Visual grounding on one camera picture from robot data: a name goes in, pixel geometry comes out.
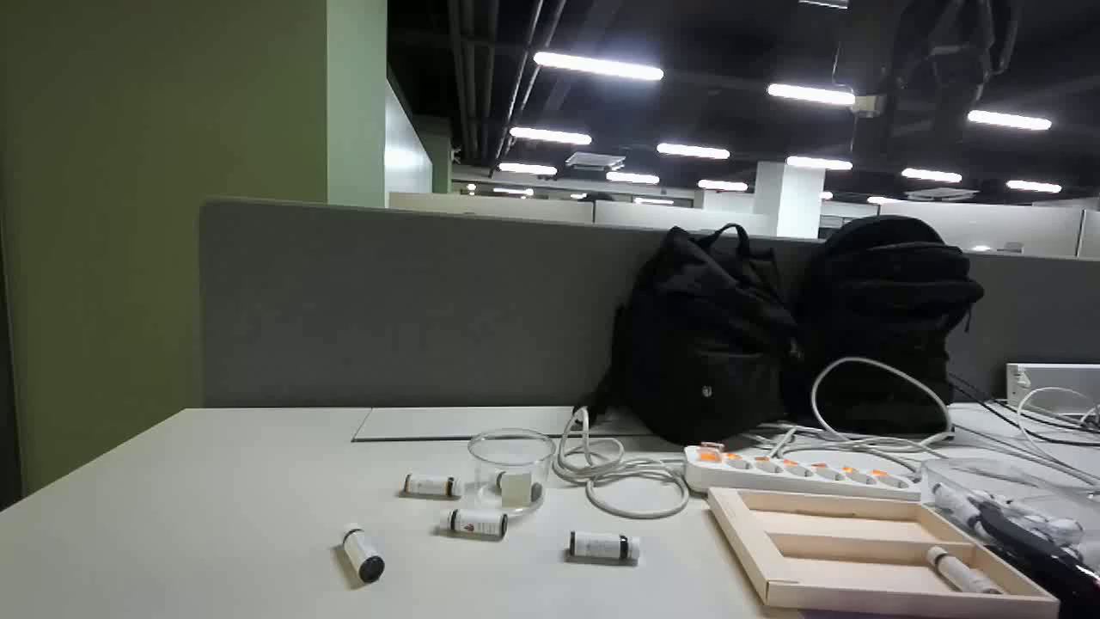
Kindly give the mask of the black backpack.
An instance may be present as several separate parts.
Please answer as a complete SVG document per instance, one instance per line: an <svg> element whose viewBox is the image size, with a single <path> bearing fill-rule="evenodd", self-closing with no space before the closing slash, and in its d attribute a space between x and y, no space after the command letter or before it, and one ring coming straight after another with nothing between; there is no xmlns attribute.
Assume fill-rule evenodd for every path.
<svg viewBox="0 0 1100 619"><path fill-rule="evenodd" d="M610 361L587 409L624 409L669 442L784 419L794 329L776 254L743 224L713 235L673 226L615 309Z"/></svg>
<svg viewBox="0 0 1100 619"><path fill-rule="evenodd" d="M940 409L889 369L953 400L949 332L982 300L969 258L914 216L838 226L805 266L794 300L801 357L788 370L788 414L853 432L928 435Z"/></svg>

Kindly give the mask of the white tube in tray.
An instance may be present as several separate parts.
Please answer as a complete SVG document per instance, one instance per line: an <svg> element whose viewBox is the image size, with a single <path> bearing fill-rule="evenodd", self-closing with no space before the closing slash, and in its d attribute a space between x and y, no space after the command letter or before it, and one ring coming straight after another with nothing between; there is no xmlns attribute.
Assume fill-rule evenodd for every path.
<svg viewBox="0 0 1100 619"><path fill-rule="evenodd" d="M986 573L972 570L969 563L962 563L954 552L940 548L931 548L924 560L954 590L998 596L998 583Z"/></svg>

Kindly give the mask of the clear plastic cup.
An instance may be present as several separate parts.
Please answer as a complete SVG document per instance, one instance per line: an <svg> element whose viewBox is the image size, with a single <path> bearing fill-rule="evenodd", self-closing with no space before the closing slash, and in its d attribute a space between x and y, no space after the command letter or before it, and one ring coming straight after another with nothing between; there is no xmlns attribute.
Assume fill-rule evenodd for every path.
<svg viewBox="0 0 1100 619"><path fill-rule="evenodd" d="M532 508L542 498L548 435L542 430L485 430L468 442L469 490L497 508Z"/></svg>

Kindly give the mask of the white tube far left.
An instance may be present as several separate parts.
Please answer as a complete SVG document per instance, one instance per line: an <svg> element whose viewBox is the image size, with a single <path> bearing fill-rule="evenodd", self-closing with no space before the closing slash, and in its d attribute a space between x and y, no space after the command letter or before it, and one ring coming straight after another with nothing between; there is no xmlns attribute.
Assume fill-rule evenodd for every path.
<svg viewBox="0 0 1100 619"><path fill-rule="evenodd" d="M404 474L401 496L411 498L461 498L461 485L453 474Z"/></svg>

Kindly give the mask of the wooden tray frame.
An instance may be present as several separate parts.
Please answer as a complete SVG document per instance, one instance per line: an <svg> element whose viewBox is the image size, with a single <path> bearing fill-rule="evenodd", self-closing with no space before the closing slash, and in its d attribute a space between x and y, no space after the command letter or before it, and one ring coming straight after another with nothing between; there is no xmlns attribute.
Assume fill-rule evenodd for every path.
<svg viewBox="0 0 1100 619"><path fill-rule="evenodd" d="M712 489L707 511L766 610L1059 619L1055 596L917 502ZM928 568L931 548L986 573L998 596L954 590Z"/></svg>

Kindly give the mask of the white power strip orange switches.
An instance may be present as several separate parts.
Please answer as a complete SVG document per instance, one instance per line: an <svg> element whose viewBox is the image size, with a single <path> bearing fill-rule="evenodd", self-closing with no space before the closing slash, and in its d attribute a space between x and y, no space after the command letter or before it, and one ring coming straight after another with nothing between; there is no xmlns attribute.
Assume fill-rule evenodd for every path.
<svg viewBox="0 0 1100 619"><path fill-rule="evenodd" d="M762 489L762 490L817 490L917 502L921 489L909 478L830 461L772 456L766 451L686 448L683 480L693 490L712 489Z"/></svg>

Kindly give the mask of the white tube middle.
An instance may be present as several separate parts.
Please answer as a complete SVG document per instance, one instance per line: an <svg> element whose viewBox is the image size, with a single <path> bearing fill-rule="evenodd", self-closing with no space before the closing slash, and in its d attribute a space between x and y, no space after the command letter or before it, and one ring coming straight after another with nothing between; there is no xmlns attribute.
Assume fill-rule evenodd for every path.
<svg viewBox="0 0 1100 619"><path fill-rule="evenodd" d="M448 531L453 535L503 539L509 531L509 517L497 508L453 508L448 517Z"/></svg>

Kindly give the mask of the white tube right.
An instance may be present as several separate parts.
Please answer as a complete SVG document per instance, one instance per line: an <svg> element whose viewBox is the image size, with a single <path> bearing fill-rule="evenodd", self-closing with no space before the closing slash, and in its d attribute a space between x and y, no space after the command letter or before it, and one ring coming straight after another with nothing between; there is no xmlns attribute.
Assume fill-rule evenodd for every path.
<svg viewBox="0 0 1100 619"><path fill-rule="evenodd" d="M599 563L637 563L638 543L624 534L583 534L574 531L568 535L568 558L569 560L599 560Z"/></svg>

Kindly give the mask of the right black backpack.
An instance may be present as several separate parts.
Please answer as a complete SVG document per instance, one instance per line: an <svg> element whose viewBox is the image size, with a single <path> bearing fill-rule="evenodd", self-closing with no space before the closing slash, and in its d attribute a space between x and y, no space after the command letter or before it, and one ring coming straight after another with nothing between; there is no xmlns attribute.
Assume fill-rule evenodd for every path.
<svg viewBox="0 0 1100 619"><path fill-rule="evenodd" d="M801 357L788 370L788 414L853 432L928 435L940 409L889 369L953 400L949 332L982 300L969 258L914 216L838 226L805 266L794 300Z"/></svg>

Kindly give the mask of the white box device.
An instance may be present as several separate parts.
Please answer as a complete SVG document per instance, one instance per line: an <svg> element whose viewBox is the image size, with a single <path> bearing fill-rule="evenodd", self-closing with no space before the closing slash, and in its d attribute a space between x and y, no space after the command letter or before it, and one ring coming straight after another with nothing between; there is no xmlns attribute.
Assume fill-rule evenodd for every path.
<svg viewBox="0 0 1100 619"><path fill-rule="evenodd" d="M1011 361L1007 406L1022 419L1094 430L1100 422L1100 363Z"/></svg>

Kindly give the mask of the white tube black cap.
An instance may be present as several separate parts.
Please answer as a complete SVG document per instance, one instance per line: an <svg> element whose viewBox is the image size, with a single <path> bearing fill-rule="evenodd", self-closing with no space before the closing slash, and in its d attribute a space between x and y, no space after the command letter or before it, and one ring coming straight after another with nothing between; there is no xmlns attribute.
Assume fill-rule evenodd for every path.
<svg viewBox="0 0 1100 619"><path fill-rule="evenodd" d="M361 583L370 583L386 573L386 558L367 543L367 535L351 525L339 535L339 552L348 558L348 568L356 573Z"/></svg>

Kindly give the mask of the left black backpack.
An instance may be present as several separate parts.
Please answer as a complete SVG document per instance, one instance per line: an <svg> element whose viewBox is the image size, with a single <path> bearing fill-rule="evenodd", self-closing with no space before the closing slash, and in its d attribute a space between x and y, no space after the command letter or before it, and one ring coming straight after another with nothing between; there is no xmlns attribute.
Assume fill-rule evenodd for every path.
<svg viewBox="0 0 1100 619"><path fill-rule="evenodd" d="M713 235L673 226L615 309L610 361L587 409L624 409L669 442L784 419L794 329L776 254L743 224Z"/></svg>

